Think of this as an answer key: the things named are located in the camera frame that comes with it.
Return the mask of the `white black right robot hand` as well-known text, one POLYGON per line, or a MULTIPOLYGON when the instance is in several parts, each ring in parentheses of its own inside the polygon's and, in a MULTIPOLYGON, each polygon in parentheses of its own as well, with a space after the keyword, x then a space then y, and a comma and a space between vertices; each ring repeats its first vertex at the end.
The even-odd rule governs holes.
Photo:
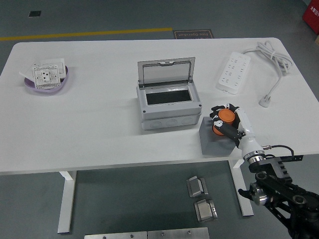
POLYGON ((260 160, 265 157, 264 149, 256 141, 251 123, 241 107, 228 103, 212 107, 211 110, 212 130, 233 140, 241 150, 243 159, 248 161, 256 157, 260 160))

